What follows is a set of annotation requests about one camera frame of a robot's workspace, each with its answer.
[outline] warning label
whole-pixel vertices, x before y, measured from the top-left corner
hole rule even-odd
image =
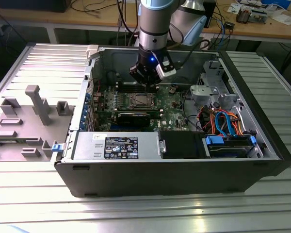
[[[138,159],[137,137],[106,137],[105,159]]]

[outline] grooved metal surface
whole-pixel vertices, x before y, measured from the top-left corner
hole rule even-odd
[[[227,52],[250,91],[291,153],[291,87],[256,53]]]
[[[4,98],[16,98],[21,105],[32,105],[25,89],[36,84],[40,87],[40,96],[47,98],[49,105],[67,101],[75,106],[89,62],[87,46],[36,44],[26,49],[28,51],[0,92],[0,104]]]
[[[250,59],[257,56],[246,54]],[[260,87],[255,82],[247,84],[253,89]],[[286,89],[281,81],[265,87],[273,88]],[[291,102],[283,102],[278,108],[274,100],[259,103],[274,119],[291,113]],[[291,150],[291,128],[280,124],[275,128]],[[114,174],[114,178],[121,179],[120,174]],[[2,162],[0,223],[32,233],[58,229],[99,233],[291,233],[291,167],[277,177],[263,178],[245,193],[75,198],[50,162]]]

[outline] desk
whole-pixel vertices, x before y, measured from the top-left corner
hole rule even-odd
[[[91,0],[85,0],[84,2],[92,3]],[[115,0],[106,0],[98,6],[107,6],[114,2]],[[218,0],[222,15],[227,21],[235,23],[231,39],[291,43],[291,25],[287,26],[271,18],[267,19],[266,24],[237,23],[236,15],[226,12],[228,9],[227,6],[232,2],[234,1]],[[74,7],[83,9],[81,0],[77,1]],[[13,9],[0,9],[0,13],[13,25],[46,28],[51,43],[57,43],[54,32],[55,28],[117,31],[119,17],[116,6],[100,10],[100,18],[88,15],[84,12],[77,12],[71,8],[68,8],[65,13]],[[127,25],[132,30],[136,25],[135,6],[133,3],[127,4]],[[212,20],[210,27],[203,30],[202,37],[210,39],[218,33],[220,33],[220,28],[217,26],[216,21]]]
[[[85,4],[93,3],[92,0],[85,0]],[[90,9],[101,8],[116,3],[115,0],[106,0],[104,3],[94,5]],[[134,15],[127,21],[130,22],[131,30],[135,27],[135,8],[132,6],[131,13]],[[73,4],[77,9],[83,10],[81,0]],[[111,6],[100,10],[100,17],[89,15],[85,12],[78,12],[72,8],[68,8],[64,13],[32,11],[32,10],[14,10],[0,9],[0,14],[12,25],[43,27],[46,28],[51,43],[58,43],[55,28],[80,29],[80,30],[98,30],[98,31],[117,31],[118,25],[118,9],[117,6]],[[0,24],[6,24],[0,18]]]

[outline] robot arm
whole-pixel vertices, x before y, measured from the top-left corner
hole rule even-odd
[[[196,5],[198,1],[187,0],[187,2]],[[172,15],[185,0],[141,0],[141,3],[138,61],[130,68],[129,73],[138,83],[146,88],[152,88],[164,78],[175,75],[176,70],[180,69],[180,64],[174,64],[171,60],[166,43]],[[187,24],[196,19],[191,13],[180,12],[177,15],[180,15],[176,16],[180,24]],[[192,25],[189,33],[186,32],[186,41],[198,38],[206,19],[204,16],[202,20],[197,21],[197,23],[201,21],[201,24]]]

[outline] electronic equipment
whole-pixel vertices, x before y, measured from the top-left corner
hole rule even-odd
[[[82,66],[51,61],[76,48]],[[0,85],[0,161],[51,160],[76,197],[243,192],[291,165],[291,87],[265,57],[195,51],[148,92],[128,72],[136,48],[58,49],[27,46]]]
[[[71,0],[0,0],[0,8],[65,12]]]
[[[204,0],[205,16],[207,17],[205,28],[209,28],[210,26],[215,6],[216,6],[215,0]]]

